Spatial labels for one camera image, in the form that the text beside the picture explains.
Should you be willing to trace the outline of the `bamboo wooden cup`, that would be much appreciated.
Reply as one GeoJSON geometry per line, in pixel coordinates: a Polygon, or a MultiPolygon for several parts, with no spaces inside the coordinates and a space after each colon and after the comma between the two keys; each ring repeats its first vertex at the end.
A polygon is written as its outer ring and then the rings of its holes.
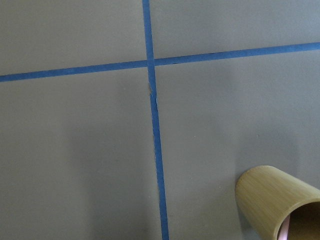
{"type": "Polygon", "coordinates": [[[236,203],[263,240],[277,240],[289,218],[289,240],[320,238],[318,188],[270,165],[244,172],[235,185],[236,203]]]}

